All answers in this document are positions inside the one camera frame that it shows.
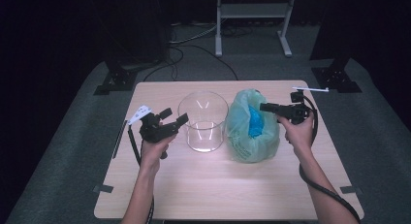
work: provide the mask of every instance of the person's right hand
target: person's right hand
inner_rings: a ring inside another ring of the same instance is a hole
[[[309,113],[308,118],[304,122],[297,125],[280,115],[277,116],[277,119],[284,126],[286,130],[285,139],[294,147],[294,152],[298,157],[306,151],[311,151],[313,112]]]

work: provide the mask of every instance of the wooden table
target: wooden table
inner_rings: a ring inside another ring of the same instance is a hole
[[[292,86],[305,86],[301,80],[258,81],[177,81],[142,82],[136,86],[127,120],[141,105],[158,113],[172,108],[177,118],[179,102],[189,93],[209,90],[220,94],[229,104],[242,89],[259,90],[270,103],[289,105]],[[314,102],[308,91],[304,94]],[[140,144],[141,122],[133,124]],[[232,160],[224,142],[218,149],[200,153],[191,149],[183,128],[171,143],[169,157],[161,161],[154,188],[154,219],[163,220],[313,220],[317,219],[307,185],[299,175],[299,161],[292,146],[284,139],[280,125],[280,145],[276,155],[260,163],[242,164]],[[313,152],[337,192],[361,218],[364,212],[355,193],[342,194],[341,187],[351,186],[319,112],[318,135]],[[122,133],[118,150],[104,184],[110,193],[100,192],[94,213],[98,218],[122,218],[128,206],[139,165],[127,131]]]

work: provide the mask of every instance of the blue plastic bag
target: blue plastic bag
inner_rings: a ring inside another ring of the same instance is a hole
[[[279,145],[279,126],[271,112],[261,112],[266,98],[255,89],[241,90],[226,118],[228,146],[235,160],[256,163],[273,157]]]

